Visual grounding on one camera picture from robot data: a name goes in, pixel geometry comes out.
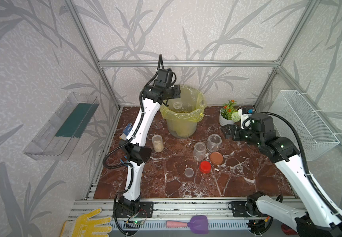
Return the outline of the small oatmeal jar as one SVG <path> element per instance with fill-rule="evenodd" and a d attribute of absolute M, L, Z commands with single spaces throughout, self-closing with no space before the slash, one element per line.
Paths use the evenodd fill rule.
<path fill-rule="evenodd" d="M 183 104 L 181 102 L 175 102 L 173 104 L 173 109 L 175 112 L 180 112 L 183 108 Z"/>

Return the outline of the brown-lidded oatmeal jar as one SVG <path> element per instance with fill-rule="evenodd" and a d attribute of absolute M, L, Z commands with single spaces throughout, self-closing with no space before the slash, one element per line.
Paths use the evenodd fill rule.
<path fill-rule="evenodd" d="M 207 149 L 210 152 L 217 152 L 222 144 L 222 138 L 218 134 L 212 134 L 207 139 Z"/>

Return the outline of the brown jar lid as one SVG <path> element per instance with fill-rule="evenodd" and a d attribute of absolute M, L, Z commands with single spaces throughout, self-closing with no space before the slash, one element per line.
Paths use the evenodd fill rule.
<path fill-rule="evenodd" d="M 224 157 L 219 152 L 212 152 L 210 154 L 209 160 L 213 165 L 216 166 L 222 165 L 224 163 Z"/>

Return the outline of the red-lidded oatmeal jar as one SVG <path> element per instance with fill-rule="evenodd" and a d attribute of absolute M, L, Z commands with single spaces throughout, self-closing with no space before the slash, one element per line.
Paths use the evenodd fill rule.
<path fill-rule="evenodd" d="M 206 146 L 203 142 L 198 142 L 194 146 L 193 157 L 196 161 L 201 162 L 205 158 Z"/>

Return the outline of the red jar lid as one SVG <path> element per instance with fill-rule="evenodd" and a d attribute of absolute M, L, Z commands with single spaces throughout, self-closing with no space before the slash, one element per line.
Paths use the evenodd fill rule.
<path fill-rule="evenodd" d="M 203 174 L 208 174 L 211 172 L 211 163 L 208 161 L 200 162 L 199 170 Z"/>

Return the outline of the glass jar with oatmeal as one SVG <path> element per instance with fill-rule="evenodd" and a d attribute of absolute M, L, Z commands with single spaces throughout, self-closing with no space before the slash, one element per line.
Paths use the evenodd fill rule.
<path fill-rule="evenodd" d="M 156 153 L 160 153 L 164 150 L 164 143 L 163 143 L 163 138 L 161 135 L 156 134 L 152 137 L 151 140 L 152 140 L 154 151 Z"/>

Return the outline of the clear plastic jar lid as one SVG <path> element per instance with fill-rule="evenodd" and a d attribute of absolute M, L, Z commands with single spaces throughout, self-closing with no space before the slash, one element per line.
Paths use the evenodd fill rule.
<path fill-rule="evenodd" d="M 190 167 L 187 167 L 185 170 L 184 170 L 184 175 L 187 177 L 187 178 L 191 178 L 194 176 L 194 170 Z"/>

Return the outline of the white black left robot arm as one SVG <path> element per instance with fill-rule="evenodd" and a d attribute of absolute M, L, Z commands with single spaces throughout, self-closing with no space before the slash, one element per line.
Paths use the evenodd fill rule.
<path fill-rule="evenodd" d="M 153 119 L 162 105 L 167 106 L 170 99 L 181 96 L 180 86 L 176 85 L 177 76 L 172 69 L 166 69 L 160 54 L 155 75 L 145 84 L 139 94 L 140 110 L 134 125 L 127 137 L 119 142 L 119 146 L 105 155 L 105 169 L 127 167 L 126 186 L 117 192 L 113 203 L 113 217 L 122 213 L 132 217 L 140 212 L 140 184 L 145 163 L 149 160 L 152 149 L 146 147 L 146 139 Z M 108 158 L 118 150 L 123 150 L 127 162 L 115 166 L 108 164 Z"/>

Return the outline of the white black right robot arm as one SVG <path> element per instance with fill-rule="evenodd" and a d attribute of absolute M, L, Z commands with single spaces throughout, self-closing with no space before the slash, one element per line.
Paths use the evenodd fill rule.
<path fill-rule="evenodd" d="M 251 114 L 245 121 L 250 125 L 228 124 L 220 129 L 227 139 L 257 146 L 284 174 L 306 208 L 292 208 L 257 192 L 248 196 L 251 211 L 279 220 L 301 237 L 342 237 L 342 210 L 310 172 L 302 141 L 293 125 L 270 112 Z"/>

